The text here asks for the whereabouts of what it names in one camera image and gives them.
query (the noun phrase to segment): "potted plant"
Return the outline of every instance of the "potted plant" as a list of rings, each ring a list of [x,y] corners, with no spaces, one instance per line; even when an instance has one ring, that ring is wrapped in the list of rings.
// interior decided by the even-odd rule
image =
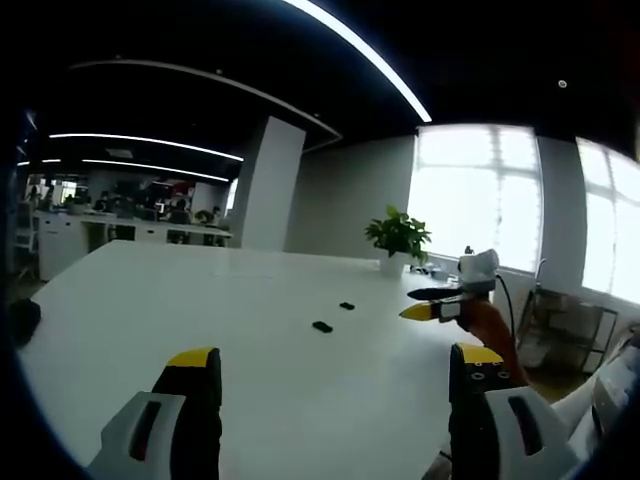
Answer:
[[[373,246],[386,250],[380,259],[380,270],[384,275],[400,277],[404,266],[410,258],[415,258],[422,265],[427,261],[427,252],[422,250],[422,244],[431,242],[425,230],[424,222],[401,213],[392,205],[387,206],[386,220],[371,220],[365,233],[368,240],[373,240]]]

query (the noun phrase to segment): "bright window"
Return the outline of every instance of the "bright window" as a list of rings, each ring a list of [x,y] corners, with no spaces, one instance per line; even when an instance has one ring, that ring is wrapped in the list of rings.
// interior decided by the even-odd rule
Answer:
[[[70,195],[71,198],[76,196],[76,187],[78,184],[76,182],[62,182],[62,201]]]
[[[229,210],[233,210],[233,204],[236,200],[236,190],[238,188],[238,179],[236,178],[229,186],[229,195],[227,196],[227,208],[225,209],[225,215]]]
[[[587,191],[587,253],[582,285],[640,303],[640,166],[577,139]]]
[[[433,232],[429,251],[495,248],[500,264],[533,272],[540,250],[540,159],[533,131],[495,125],[425,127],[409,214]]]

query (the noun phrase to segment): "office desk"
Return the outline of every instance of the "office desk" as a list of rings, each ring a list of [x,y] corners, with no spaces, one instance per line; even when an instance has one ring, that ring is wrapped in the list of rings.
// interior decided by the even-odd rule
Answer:
[[[221,478],[418,479],[448,438],[450,346],[472,339],[398,317],[430,284],[387,279],[375,261],[114,241],[33,297],[43,321],[20,356],[83,465],[169,358],[214,345]]]
[[[137,218],[117,218],[114,215],[67,215],[36,212],[35,216],[39,219],[40,279],[45,281],[51,280],[89,253],[87,224],[99,224],[105,227],[134,227],[135,241],[145,243],[166,243],[169,230],[212,235],[225,240],[233,237],[225,230],[202,225],[149,222]],[[106,242],[106,230],[103,237],[103,242]]]

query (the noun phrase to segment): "desk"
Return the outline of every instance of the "desk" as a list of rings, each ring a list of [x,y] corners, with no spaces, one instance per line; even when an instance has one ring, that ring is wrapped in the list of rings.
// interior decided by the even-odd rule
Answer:
[[[168,222],[149,222],[137,218],[117,218],[113,215],[66,215],[36,212],[39,219],[40,279],[49,281],[64,269],[89,253],[85,226],[126,226],[135,228],[139,242],[166,243],[167,232],[179,231],[213,235],[229,239],[233,235],[219,228],[201,225],[178,225]]]
[[[84,465],[169,358],[215,345],[221,478],[417,479],[448,438],[450,346],[473,338],[398,317],[414,303],[405,293],[428,285],[368,260],[114,241],[33,297],[43,320],[20,355]]]

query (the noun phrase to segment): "ceiling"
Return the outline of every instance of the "ceiling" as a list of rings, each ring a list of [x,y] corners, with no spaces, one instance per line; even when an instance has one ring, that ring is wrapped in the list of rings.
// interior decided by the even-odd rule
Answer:
[[[394,68],[434,123],[532,125],[634,154],[640,36],[630,19],[640,17],[618,2],[315,3]],[[63,0],[31,13],[33,45],[15,60],[24,100],[37,112],[40,138],[30,148],[39,158],[75,165],[126,148],[136,160],[230,178],[239,163],[222,157],[46,137],[132,135],[242,156],[268,115],[307,131],[306,149],[411,134],[422,124],[367,59],[282,0]]]

